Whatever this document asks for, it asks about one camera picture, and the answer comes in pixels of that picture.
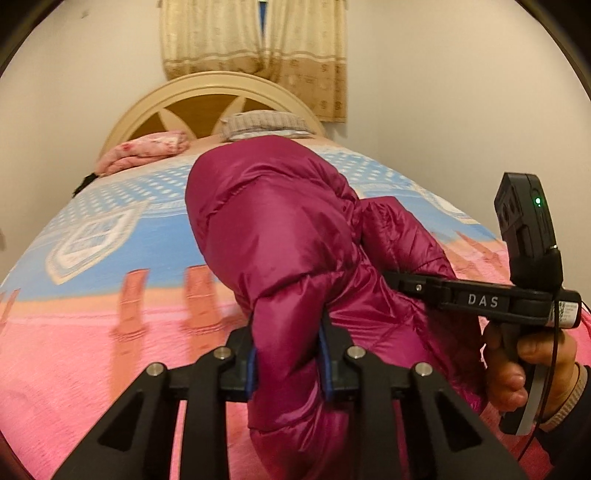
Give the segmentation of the dark sleeved right forearm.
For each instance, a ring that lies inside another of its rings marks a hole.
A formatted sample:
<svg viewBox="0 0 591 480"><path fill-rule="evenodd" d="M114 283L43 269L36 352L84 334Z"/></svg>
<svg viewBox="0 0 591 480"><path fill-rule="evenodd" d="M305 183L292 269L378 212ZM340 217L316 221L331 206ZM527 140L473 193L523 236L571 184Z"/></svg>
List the dark sleeved right forearm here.
<svg viewBox="0 0 591 480"><path fill-rule="evenodd" d="M535 435L552 465L546 479L590 478L590 367L576 366L573 391Z"/></svg>

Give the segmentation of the right hand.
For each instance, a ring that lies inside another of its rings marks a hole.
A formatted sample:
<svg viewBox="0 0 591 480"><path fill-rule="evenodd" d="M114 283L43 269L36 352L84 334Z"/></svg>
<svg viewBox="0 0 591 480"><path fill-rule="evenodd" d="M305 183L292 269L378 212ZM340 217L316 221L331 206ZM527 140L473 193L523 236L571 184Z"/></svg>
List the right hand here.
<svg viewBox="0 0 591 480"><path fill-rule="evenodd" d="M524 368L512 361L502 345L501 327L489 323L484 330L484 359L487 366L487 394L490 403L502 413L513 412L526 405ZM554 336L536 333L517 342L520 358L529 364L550 366L553 358ZM542 418L552 417L567 401L579 378L576 366L576 340L559 332L554 376Z"/></svg>

